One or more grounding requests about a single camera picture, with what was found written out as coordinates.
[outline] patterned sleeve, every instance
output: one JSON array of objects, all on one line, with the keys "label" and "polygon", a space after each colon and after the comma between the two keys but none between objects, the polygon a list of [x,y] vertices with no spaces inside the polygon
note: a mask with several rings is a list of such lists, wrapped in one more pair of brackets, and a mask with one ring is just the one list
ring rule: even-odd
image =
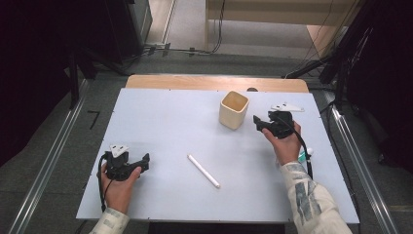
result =
[{"label": "patterned sleeve", "polygon": [[352,233],[330,193],[298,162],[281,167],[298,233]]},{"label": "patterned sleeve", "polygon": [[91,234],[121,234],[127,227],[129,220],[127,215],[107,208]]}]

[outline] white marker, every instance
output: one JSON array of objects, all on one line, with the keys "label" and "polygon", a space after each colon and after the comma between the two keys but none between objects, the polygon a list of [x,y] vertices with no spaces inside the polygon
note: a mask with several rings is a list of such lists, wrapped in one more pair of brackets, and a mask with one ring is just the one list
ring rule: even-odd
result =
[{"label": "white marker", "polygon": [[191,154],[188,154],[188,159],[207,177],[207,179],[209,179],[209,181],[210,181],[211,183],[213,183],[213,185],[214,185],[215,187],[217,187],[217,188],[220,188],[220,187],[221,187],[221,185],[218,183],[218,181],[216,181],[215,178],[213,178],[212,175],[210,175],[210,174],[207,172],[207,170],[205,170],[205,169],[203,168],[203,166],[201,166],[201,164],[199,164],[199,163],[197,162],[197,160],[195,160],[195,158],[192,157]]}]

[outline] cup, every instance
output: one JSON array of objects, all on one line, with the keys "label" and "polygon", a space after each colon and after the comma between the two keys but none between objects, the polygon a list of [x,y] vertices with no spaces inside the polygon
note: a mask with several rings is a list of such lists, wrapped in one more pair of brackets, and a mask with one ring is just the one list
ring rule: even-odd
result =
[{"label": "cup", "polygon": [[248,97],[235,91],[229,92],[221,100],[219,122],[232,130],[237,129],[244,121],[248,104]]}]

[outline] handheld controller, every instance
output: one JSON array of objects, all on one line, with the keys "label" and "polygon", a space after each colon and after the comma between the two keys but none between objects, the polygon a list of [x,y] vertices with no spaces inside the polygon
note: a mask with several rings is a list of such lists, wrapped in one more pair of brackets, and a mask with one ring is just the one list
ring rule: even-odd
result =
[{"label": "handheld controller", "polygon": [[137,167],[142,168],[141,173],[144,173],[146,170],[149,170],[149,154],[145,154],[142,160],[132,164],[128,163],[129,152],[126,151],[119,155],[118,157],[113,157],[112,152],[106,151],[106,161],[107,161],[107,170],[106,175],[110,179],[115,179],[118,181],[124,181],[128,179],[131,175],[131,172]]},{"label": "handheld controller", "polygon": [[253,116],[257,131],[261,132],[262,129],[266,128],[277,138],[285,138],[293,133],[291,128],[294,128],[294,122],[292,120],[291,112],[268,111],[268,117],[272,121],[271,123],[262,121],[255,115]]}]

